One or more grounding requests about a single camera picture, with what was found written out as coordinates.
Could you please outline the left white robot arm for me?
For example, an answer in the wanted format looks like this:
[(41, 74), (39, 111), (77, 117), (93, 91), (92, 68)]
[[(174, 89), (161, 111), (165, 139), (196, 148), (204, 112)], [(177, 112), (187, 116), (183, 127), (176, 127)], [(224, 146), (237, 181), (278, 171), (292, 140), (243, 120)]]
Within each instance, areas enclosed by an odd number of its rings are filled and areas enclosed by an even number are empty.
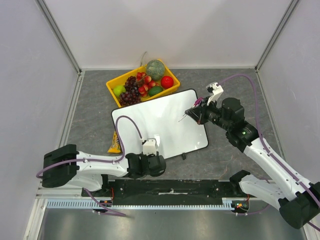
[(72, 185), (104, 197), (110, 191), (104, 176), (130, 179), (159, 177), (166, 168), (166, 161), (158, 151), (127, 153), (112, 158), (78, 151), (75, 144), (67, 144), (44, 155), (43, 169), (36, 177), (42, 179), (44, 188)]

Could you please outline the white whiteboard black frame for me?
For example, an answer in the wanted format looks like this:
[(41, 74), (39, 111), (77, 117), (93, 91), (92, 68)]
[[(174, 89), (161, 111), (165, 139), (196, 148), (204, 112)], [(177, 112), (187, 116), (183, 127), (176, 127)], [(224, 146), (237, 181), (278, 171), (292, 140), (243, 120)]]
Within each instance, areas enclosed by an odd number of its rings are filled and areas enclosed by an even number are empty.
[(142, 152), (141, 138), (156, 139), (165, 159), (206, 148), (209, 139), (204, 125), (184, 116), (197, 100), (194, 89), (158, 97), (111, 112), (125, 153)]

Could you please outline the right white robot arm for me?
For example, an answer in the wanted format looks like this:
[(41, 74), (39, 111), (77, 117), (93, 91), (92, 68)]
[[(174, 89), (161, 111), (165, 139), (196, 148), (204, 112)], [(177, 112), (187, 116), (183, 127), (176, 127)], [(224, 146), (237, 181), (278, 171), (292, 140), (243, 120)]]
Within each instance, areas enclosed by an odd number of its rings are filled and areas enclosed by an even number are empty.
[(218, 108), (209, 98), (184, 112), (197, 124), (212, 123), (225, 130), (229, 143), (257, 163), (274, 181), (268, 184), (241, 170), (234, 174), (229, 191), (235, 197), (255, 196), (279, 210), (293, 228), (300, 229), (320, 213), (320, 184), (312, 183), (284, 161), (245, 120), (245, 109), (239, 99), (228, 97)]

